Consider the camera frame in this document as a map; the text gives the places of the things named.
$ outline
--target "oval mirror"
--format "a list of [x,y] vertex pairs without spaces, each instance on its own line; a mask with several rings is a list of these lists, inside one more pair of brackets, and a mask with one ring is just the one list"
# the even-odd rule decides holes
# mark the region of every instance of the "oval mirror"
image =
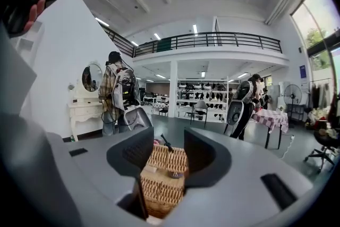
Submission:
[[100,67],[97,64],[90,64],[85,67],[81,81],[87,91],[94,92],[99,88],[102,78]]

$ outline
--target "tree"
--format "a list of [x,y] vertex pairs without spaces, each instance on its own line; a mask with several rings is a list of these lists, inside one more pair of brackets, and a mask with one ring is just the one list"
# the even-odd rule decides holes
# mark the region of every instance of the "tree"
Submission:
[[307,48],[322,41],[322,37],[324,37],[325,35],[326,35],[326,31],[324,29],[321,29],[321,32],[318,29],[314,29],[314,28],[309,29],[307,37],[305,39],[307,43]]
[[[307,37],[305,39],[307,48],[314,46],[318,42],[322,41],[322,37],[324,37],[325,35],[326,35],[325,30],[321,30],[320,32],[318,29],[311,28],[308,31]],[[314,71],[330,67],[329,55],[326,50],[322,51],[317,56],[313,56],[311,60]]]

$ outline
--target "black slot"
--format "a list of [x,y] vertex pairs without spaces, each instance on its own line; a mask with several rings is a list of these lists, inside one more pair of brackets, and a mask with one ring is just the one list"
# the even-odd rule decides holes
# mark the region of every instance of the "black slot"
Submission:
[[276,174],[266,174],[261,177],[267,190],[281,210],[293,204],[297,198]]
[[71,157],[74,157],[74,156],[77,156],[77,155],[80,155],[80,154],[83,154],[83,153],[86,153],[86,152],[87,152],[87,149],[78,148],[78,149],[74,149],[74,150],[70,151],[70,155],[71,155]]

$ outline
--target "checkered tablecloth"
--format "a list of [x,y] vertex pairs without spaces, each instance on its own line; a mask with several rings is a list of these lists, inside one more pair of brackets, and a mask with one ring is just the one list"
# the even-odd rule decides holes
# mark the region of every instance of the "checkered tablecloth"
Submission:
[[275,127],[281,127],[283,132],[288,131],[288,116],[287,113],[278,113],[276,111],[261,109],[252,117],[255,121],[267,126],[271,133]]
[[157,102],[157,103],[153,103],[153,104],[152,104],[152,107],[153,107],[153,108],[168,108],[168,105],[166,105],[165,103],[159,103],[159,102]]

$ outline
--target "blue sign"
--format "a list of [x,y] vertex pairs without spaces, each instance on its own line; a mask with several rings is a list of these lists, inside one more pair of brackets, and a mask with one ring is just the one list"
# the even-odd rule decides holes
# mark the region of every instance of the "blue sign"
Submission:
[[307,78],[306,67],[304,65],[300,66],[300,77],[301,79]]

